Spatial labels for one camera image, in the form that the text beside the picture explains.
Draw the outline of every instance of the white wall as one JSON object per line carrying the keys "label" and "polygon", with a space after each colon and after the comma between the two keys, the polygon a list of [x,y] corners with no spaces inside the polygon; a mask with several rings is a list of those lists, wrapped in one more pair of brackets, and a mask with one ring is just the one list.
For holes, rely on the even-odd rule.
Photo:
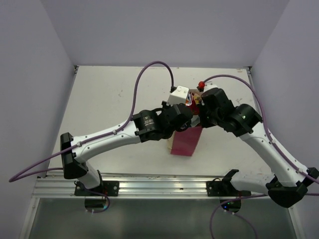
{"label": "white wall", "polygon": [[0,0],[0,35],[0,237],[14,239],[35,177],[8,179],[51,154],[74,68],[38,0]]}
{"label": "white wall", "polygon": [[77,65],[251,66],[289,0],[41,0]]}
{"label": "white wall", "polygon": [[[318,0],[290,0],[253,66],[253,79],[270,130],[302,163],[319,169],[318,12]],[[318,238],[318,199],[305,198],[298,209],[307,238]]]}

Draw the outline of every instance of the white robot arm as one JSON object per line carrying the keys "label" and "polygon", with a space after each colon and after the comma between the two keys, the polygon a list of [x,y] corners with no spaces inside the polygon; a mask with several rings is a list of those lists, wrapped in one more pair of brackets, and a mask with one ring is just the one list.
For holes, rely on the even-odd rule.
{"label": "white robot arm", "polygon": [[[273,172],[251,174],[231,170],[221,181],[211,182],[208,186],[220,194],[232,190],[263,193],[286,208],[301,200],[308,191],[307,186],[312,184],[301,172],[318,178],[318,170],[307,168],[297,161],[273,135],[270,141],[262,117],[251,106],[242,104],[234,107],[225,92],[212,83],[205,84],[202,91],[202,105],[199,106],[202,127],[218,125],[233,133],[252,147]],[[291,164],[275,149],[274,143]]]}
{"label": "white robot arm", "polygon": [[[191,110],[185,105],[188,88],[178,86],[167,103],[163,104],[158,115],[153,111],[141,111],[132,117],[122,131],[116,132],[123,125],[90,135],[72,137],[69,133],[61,136],[61,150],[70,146],[78,147],[62,154],[63,171],[66,179],[77,178],[85,188],[102,191],[103,181],[99,172],[87,162],[97,154],[128,144],[136,144],[148,140],[169,138],[177,130],[190,127]],[[207,188],[213,190],[211,196],[229,196],[239,191],[251,191],[269,195],[277,204],[290,207],[303,198],[307,186],[312,181],[302,175],[304,172],[318,178],[319,172],[315,168],[307,168],[298,162],[273,136],[270,142],[262,124],[261,116],[249,105],[242,104],[234,107],[224,91],[213,84],[206,84],[202,89],[202,104],[198,105],[200,124],[203,128],[220,126],[225,131],[233,133],[246,142],[272,169],[272,174],[249,174],[231,170],[221,181],[212,181]],[[114,132],[105,137],[85,143],[88,138],[106,132]],[[295,168],[291,166],[275,150],[273,142],[289,158]]]}

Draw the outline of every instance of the black bracket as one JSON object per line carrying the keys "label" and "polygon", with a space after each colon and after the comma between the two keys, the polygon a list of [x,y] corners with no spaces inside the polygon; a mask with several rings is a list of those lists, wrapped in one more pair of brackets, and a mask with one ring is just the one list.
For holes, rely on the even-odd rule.
{"label": "black bracket", "polygon": [[[317,179],[319,177],[319,171],[316,168],[308,168],[307,173],[309,176]],[[297,182],[296,187],[285,187],[275,176],[270,183],[266,184],[269,197],[278,205],[289,208],[293,204],[299,202],[307,193],[307,187],[312,184],[308,178],[305,178],[303,182]]]}
{"label": "black bracket", "polygon": [[176,86],[172,86],[172,87],[170,88],[170,93],[173,93],[176,89],[177,89]]}
{"label": "black bracket", "polygon": [[[74,195],[75,196],[96,196],[96,194],[94,193],[90,193],[86,190],[84,190],[81,187],[81,182],[76,182],[76,187],[75,187],[75,191],[74,191]],[[108,197],[117,197],[119,194],[119,189],[120,189],[120,182],[119,181],[102,181],[102,188],[103,190],[101,190],[101,192],[98,193],[104,193],[106,194]]]}
{"label": "black bracket", "polygon": [[86,210],[92,210],[95,208],[104,208],[104,205],[106,203],[106,199],[89,199],[86,198],[84,200],[84,207]]}
{"label": "black bracket", "polygon": [[161,106],[162,106],[163,109],[168,109],[168,108],[170,107],[170,106],[167,104],[166,101],[162,101],[162,102],[161,102]]}
{"label": "black bracket", "polygon": [[[219,200],[220,203],[223,203],[225,201],[226,201],[225,199],[220,199]],[[223,205],[221,205],[221,208],[223,210],[230,211],[232,213],[236,213],[241,208],[241,200],[229,202],[227,204],[223,204]]]}
{"label": "black bracket", "polygon": [[250,196],[250,191],[238,191],[230,183],[231,178],[239,170],[232,169],[222,180],[215,178],[213,181],[206,182],[206,190],[208,197],[245,197]]}

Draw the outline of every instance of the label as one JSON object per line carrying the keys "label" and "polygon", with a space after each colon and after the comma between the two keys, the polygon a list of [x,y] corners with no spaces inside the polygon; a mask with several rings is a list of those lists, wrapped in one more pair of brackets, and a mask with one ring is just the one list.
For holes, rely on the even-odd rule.
{"label": "label", "polygon": [[145,126],[153,126],[154,124],[154,120],[149,116],[143,117],[143,121]]}

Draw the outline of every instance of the gray floor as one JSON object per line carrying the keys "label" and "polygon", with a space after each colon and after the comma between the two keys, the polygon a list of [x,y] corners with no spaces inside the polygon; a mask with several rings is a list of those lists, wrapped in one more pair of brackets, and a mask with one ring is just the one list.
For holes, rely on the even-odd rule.
{"label": "gray floor", "polygon": [[[209,217],[218,200],[111,199],[104,213],[90,214],[83,199],[41,199],[30,239],[209,239]],[[243,202],[239,214],[257,229],[259,239],[295,239],[287,209],[270,199]],[[254,239],[241,219],[218,210],[217,239]]]}

